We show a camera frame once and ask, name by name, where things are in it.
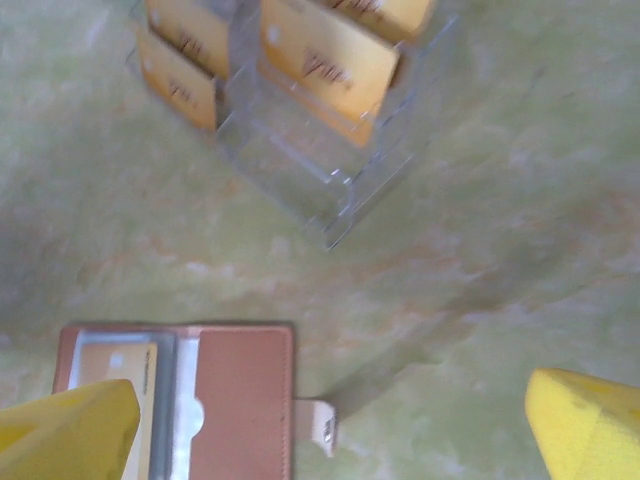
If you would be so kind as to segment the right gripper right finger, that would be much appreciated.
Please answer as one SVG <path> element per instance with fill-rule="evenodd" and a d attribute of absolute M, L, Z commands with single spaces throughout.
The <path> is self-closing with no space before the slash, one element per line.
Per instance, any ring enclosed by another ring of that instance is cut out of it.
<path fill-rule="evenodd" d="M 639 389 L 557 368 L 532 373 L 525 413 L 555 480 L 639 477 Z"/>

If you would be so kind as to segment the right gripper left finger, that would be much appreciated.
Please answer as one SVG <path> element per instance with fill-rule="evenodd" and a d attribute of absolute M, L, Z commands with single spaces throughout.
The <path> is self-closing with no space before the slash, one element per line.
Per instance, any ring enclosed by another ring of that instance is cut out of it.
<path fill-rule="evenodd" d="M 120 479 L 140 421 L 133 385 L 105 380 L 1 411 L 3 479 Z"/>

